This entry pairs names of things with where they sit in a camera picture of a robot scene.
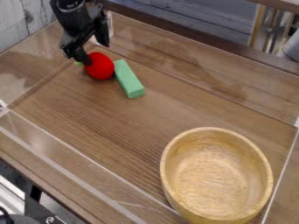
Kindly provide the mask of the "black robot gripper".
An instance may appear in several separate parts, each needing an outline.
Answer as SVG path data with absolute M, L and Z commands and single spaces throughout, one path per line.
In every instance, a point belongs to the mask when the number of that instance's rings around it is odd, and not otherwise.
M 59 9 L 58 19 L 64 30 L 60 49 L 66 57 L 90 66 L 92 61 L 83 45 L 95 36 L 96 41 L 110 47 L 107 14 L 102 8 Z

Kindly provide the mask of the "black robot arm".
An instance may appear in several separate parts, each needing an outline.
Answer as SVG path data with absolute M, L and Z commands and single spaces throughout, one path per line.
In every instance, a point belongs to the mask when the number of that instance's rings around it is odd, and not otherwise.
M 103 46 L 110 46 L 103 0 L 51 0 L 51 9 L 63 28 L 60 49 L 66 57 L 91 66 L 92 60 L 84 50 L 90 38 L 95 36 Z

